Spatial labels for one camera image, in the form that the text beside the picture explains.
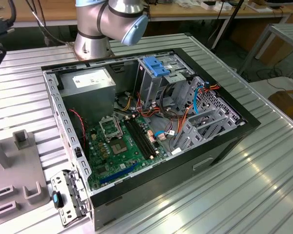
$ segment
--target blue drive bay latch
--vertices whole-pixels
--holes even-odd
[[[167,70],[162,63],[156,59],[154,56],[145,57],[143,58],[143,62],[145,62],[145,65],[154,72],[154,75],[156,77],[165,76],[170,74],[170,71]]]

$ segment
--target metal slotted surface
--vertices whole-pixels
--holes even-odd
[[[184,34],[142,39],[117,55],[181,47],[262,123],[224,160],[100,233],[293,233],[293,123],[221,60]],[[34,132],[45,178],[69,168],[40,66],[75,61],[65,47],[9,52],[0,67],[0,139]],[[63,229],[52,202],[0,225],[0,233],[90,233],[85,218]]]
[[[273,24],[270,30],[293,46],[293,23]]]

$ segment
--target blue cable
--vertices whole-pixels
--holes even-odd
[[[203,86],[200,86],[200,87],[197,87],[197,89],[195,90],[194,92],[194,97],[193,97],[193,108],[194,108],[194,111],[196,112],[196,114],[198,114],[198,110],[197,110],[197,107],[196,107],[196,97],[197,97],[197,92],[199,91],[199,89],[203,88]]]
[[[157,137],[159,134],[161,134],[161,133],[165,133],[165,131],[158,131],[158,132],[156,132],[155,134],[154,134],[154,136],[155,137]]]

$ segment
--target robotic arm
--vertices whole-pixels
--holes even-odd
[[[76,0],[76,7],[75,53],[81,59],[113,55],[108,37],[134,45],[147,27],[141,0]]]

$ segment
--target motherboard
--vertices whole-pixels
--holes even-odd
[[[110,117],[90,128],[90,187],[98,189],[165,159],[166,152],[151,132],[143,117]]]

